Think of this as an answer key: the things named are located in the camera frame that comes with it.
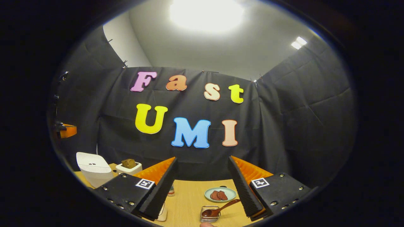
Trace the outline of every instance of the brown spoon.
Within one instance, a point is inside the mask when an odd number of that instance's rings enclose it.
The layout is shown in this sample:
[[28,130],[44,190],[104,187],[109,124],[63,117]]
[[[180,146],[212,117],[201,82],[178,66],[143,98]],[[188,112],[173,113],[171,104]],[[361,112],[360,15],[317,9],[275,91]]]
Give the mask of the brown spoon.
[[223,210],[224,208],[226,208],[228,206],[231,206],[231,205],[233,205],[235,203],[238,203],[238,202],[240,202],[240,200],[232,200],[232,201],[226,203],[226,205],[222,206],[221,208],[219,208],[217,210],[210,210],[210,209],[206,210],[206,211],[202,212],[202,217],[206,217],[206,218],[207,217],[217,217],[217,215],[219,215],[219,212],[221,210]]

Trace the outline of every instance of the small glass bowl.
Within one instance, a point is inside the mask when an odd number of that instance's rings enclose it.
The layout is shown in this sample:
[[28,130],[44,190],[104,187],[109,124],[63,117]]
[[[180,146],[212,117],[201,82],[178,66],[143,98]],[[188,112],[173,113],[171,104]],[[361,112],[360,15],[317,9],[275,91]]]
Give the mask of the small glass bowl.
[[206,210],[217,210],[217,209],[219,209],[218,206],[203,206],[201,209],[201,213],[200,213],[200,217],[201,217],[200,221],[201,222],[210,222],[210,223],[216,222],[220,217],[220,212],[217,215],[217,217],[202,217],[202,212],[204,212]]

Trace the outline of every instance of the bottle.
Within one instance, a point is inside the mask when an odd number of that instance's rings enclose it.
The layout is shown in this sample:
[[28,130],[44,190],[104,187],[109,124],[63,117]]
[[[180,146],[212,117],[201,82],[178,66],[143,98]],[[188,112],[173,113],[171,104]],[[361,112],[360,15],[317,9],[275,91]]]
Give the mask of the bottle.
[[175,196],[174,183],[173,183],[173,185],[171,186],[170,191],[168,192],[168,195],[167,195],[167,196],[170,196],[170,197]]

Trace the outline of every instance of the table surface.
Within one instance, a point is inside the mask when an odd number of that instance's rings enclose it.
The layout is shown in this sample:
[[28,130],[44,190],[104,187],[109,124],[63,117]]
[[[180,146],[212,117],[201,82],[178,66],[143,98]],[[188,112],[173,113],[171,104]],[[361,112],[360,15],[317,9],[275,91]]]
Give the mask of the table surface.
[[[112,170],[115,170],[116,164],[112,163],[109,165]],[[85,179],[84,175],[78,171],[74,172],[76,176],[88,187],[94,188]],[[204,193],[206,190],[213,187],[226,186],[235,192],[237,192],[233,180],[222,180],[222,181],[180,181],[174,180],[174,192],[175,196],[166,199],[166,209],[167,209],[167,219],[165,221],[150,221],[154,224],[161,226],[172,226],[172,227],[199,227],[200,222],[200,211],[202,206],[218,206],[222,207],[226,203],[212,202],[205,198]],[[236,203],[223,211],[221,211],[221,216],[218,221],[212,223],[217,227],[228,227],[228,226],[245,226],[251,223],[257,222],[251,221],[246,217],[243,206],[241,202]]]

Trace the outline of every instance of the white plate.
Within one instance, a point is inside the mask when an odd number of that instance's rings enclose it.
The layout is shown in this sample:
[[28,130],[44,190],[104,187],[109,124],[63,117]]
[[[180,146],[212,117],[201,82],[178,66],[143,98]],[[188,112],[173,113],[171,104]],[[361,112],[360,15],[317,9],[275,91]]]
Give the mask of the white plate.
[[[223,191],[226,194],[228,200],[213,200],[213,199],[211,199],[210,195],[213,193],[213,191]],[[208,199],[208,200],[210,200],[212,202],[222,203],[222,202],[228,202],[228,201],[233,200],[236,197],[236,192],[231,190],[230,188],[226,188],[226,187],[214,187],[214,188],[206,190],[205,197],[206,197],[206,199]]]

